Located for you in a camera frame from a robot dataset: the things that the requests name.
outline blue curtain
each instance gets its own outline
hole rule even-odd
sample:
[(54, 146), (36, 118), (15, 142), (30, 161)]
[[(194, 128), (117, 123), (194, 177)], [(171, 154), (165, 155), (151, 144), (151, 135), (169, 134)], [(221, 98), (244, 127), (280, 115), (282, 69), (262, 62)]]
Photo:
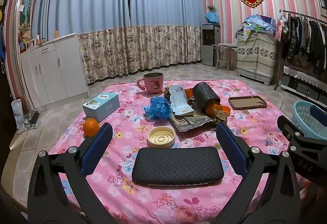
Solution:
[(130, 0), (132, 26), (204, 24), (203, 0)]
[(128, 0), (36, 0), (35, 8), (32, 35), (46, 41), (56, 30), (63, 36), (130, 26)]

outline mug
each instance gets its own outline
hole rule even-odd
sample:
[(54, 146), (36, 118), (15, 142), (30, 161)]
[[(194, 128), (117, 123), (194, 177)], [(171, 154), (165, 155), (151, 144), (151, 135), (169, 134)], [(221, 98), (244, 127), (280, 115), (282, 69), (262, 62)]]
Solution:
[[(145, 87), (140, 85), (140, 82), (144, 81)], [(137, 86), (150, 94), (161, 93), (164, 85), (164, 75), (162, 73), (147, 73), (142, 79), (137, 80)]]

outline yellow bowl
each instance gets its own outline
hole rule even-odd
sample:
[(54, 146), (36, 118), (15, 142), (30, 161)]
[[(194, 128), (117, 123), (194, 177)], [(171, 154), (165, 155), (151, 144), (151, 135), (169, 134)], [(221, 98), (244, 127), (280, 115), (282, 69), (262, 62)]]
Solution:
[(155, 148), (168, 148), (175, 143), (175, 131), (167, 126), (158, 126), (148, 132), (148, 144)]

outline yellow round object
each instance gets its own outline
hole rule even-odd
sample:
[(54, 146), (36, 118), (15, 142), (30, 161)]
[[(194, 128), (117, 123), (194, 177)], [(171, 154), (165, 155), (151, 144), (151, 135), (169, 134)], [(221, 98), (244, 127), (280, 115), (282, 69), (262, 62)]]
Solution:
[(158, 126), (148, 132), (150, 147), (168, 148), (175, 143), (175, 131), (167, 126)]
[(83, 125), (83, 131), (85, 136), (94, 136), (100, 129), (98, 122), (93, 118), (86, 119)]

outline pink floral tablecloth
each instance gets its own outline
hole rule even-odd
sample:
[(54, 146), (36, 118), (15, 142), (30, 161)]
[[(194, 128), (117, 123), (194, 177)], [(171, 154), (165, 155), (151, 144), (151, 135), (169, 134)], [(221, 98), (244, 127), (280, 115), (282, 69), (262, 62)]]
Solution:
[[(191, 88), (199, 82), (169, 81), (165, 84), (184, 84), (185, 88)], [(221, 98), (222, 105), (229, 106), (228, 97), (257, 95), (251, 87), (238, 80), (206, 82)], [(131, 181), (131, 173), (138, 150), (147, 146), (148, 131), (158, 125), (171, 127), (171, 124), (168, 120), (149, 122), (144, 118), (143, 107), (150, 104), (152, 95), (142, 92), (134, 83), (108, 86), (104, 92), (118, 94), (120, 108), (100, 124), (110, 123), (114, 135), (94, 173), (86, 179), (110, 214), (118, 223), (210, 222), (230, 199), (242, 179), (229, 164), (216, 138), (215, 129), (202, 127), (179, 133), (173, 147), (216, 147), (225, 172), (221, 183), (197, 188), (138, 186)], [(288, 145), (277, 128), (277, 118), (282, 112), (271, 102), (267, 101), (267, 104), (265, 109), (232, 110), (227, 124), (249, 146), (257, 146), (264, 153), (278, 155)], [(83, 142), (84, 117), (82, 112), (60, 137), (50, 154), (63, 153), (70, 146), (79, 146)], [(61, 180), (69, 200), (78, 205), (64, 174), (61, 175)], [(266, 180), (267, 175), (264, 175), (255, 198), (261, 195)]]

